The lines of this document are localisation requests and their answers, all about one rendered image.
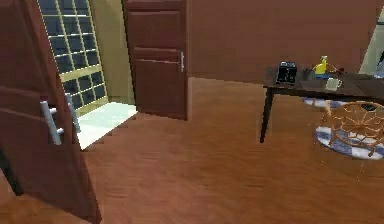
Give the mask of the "yellow spray bottle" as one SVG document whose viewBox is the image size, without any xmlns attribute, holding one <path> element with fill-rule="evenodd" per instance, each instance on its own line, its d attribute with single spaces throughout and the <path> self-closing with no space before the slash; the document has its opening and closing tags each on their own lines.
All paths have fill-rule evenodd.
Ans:
<svg viewBox="0 0 384 224">
<path fill-rule="evenodd" d="M 321 62 L 314 67 L 316 75 L 323 75 L 327 70 L 327 56 L 321 57 Z"/>
</svg>

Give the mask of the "orange wicker chair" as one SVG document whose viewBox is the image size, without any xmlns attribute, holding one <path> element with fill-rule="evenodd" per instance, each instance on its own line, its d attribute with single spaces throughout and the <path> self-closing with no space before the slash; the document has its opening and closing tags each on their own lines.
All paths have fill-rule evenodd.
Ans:
<svg viewBox="0 0 384 224">
<path fill-rule="evenodd" d="M 330 128 L 330 145 L 365 149 L 369 158 L 384 143 L 384 106 L 379 103 L 355 101 L 332 108 L 327 102 L 320 124 Z"/>
</svg>

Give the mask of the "brown wooden room door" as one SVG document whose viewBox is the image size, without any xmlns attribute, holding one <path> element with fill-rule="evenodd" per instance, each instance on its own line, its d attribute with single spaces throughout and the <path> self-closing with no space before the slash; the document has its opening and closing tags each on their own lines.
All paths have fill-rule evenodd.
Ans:
<svg viewBox="0 0 384 224">
<path fill-rule="evenodd" d="M 52 141 L 40 102 L 56 108 L 61 144 Z M 100 224 L 81 153 L 36 0 L 0 0 L 0 151 L 23 191 Z"/>
<path fill-rule="evenodd" d="M 136 108 L 187 118 L 186 0 L 122 0 Z M 180 51 L 184 72 L 180 72 Z"/>
</svg>

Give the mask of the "blue white round rug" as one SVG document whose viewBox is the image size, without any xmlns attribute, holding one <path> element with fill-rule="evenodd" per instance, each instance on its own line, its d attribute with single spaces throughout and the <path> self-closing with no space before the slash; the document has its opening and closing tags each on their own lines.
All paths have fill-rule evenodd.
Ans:
<svg viewBox="0 0 384 224">
<path fill-rule="evenodd" d="M 331 103 L 331 107 L 338 107 L 348 102 L 343 101 L 335 101 L 335 100 L 323 100 L 323 99 L 315 99 L 315 98 L 305 98 L 304 103 L 310 105 L 312 107 L 318 108 L 323 113 L 324 109 L 327 107 L 327 102 Z M 380 144 L 377 152 L 374 154 L 372 158 L 367 156 L 368 151 L 365 149 L 351 147 L 348 145 L 344 145 L 341 143 L 335 142 L 333 145 L 330 145 L 330 128 L 325 125 L 319 125 L 315 129 L 315 137 L 318 142 L 332 151 L 357 158 L 357 159 L 368 159 L 368 160 L 383 160 L 384 159 L 384 143 Z"/>
</svg>

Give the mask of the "yellow framed grid window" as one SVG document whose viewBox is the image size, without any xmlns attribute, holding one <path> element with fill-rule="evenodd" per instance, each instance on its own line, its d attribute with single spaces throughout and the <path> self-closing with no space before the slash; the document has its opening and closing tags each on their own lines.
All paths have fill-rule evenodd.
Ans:
<svg viewBox="0 0 384 224">
<path fill-rule="evenodd" d="M 56 67 L 78 116 L 108 102 L 90 0 L 37 0 Z"/>
</svg>

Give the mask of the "black toaster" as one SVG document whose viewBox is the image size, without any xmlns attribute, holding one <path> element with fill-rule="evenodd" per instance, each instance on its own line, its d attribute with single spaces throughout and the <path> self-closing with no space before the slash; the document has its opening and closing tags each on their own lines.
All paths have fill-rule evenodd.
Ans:
<svg viewBox="0 0 384 224">
<path fill-rule="evenodd" d="M 295 62 L 281 61 L 276 75 L 277 83 L 294 85 L 296 82 L 297 66 Z"/>
</svg>

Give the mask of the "pale green mug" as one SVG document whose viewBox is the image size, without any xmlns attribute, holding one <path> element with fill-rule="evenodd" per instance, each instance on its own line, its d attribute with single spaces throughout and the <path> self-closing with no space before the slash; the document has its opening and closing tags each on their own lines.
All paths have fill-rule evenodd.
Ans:
<svg viewBox="0 0 384 224">
<path fill-rule="evenodd" d="M 342 81 L 337 78 L 329 78 L 326 82 L 325 89 L 336 91 L 342 85 Z"/>
</svg>

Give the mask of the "dark brown wooden table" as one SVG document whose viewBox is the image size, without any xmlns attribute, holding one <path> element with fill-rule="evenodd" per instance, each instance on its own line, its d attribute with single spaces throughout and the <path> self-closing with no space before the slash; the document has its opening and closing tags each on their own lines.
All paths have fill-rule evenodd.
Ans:
<svg viewBox="0 0 384 224">
<path fill-rule="evenodd" d="M 260 142 L 264 142 L 268 128 L 269 116 L 275 94 L 338 100 L 344 102 L 368 101 L 384 105 L 384 79 L 375 79 L 372 75 L 344 73 L 336 75 L 342 85 L 336 91 L 325 89 L 326 81 L 322 79 L 301 79 L 297 73 L 296 82 L 291 84 L 276 83 L 277 70 L 268 68 L 264 75 L 263 87 L 266 89 L 263 119 L 260 130 Z"/>
</svg>

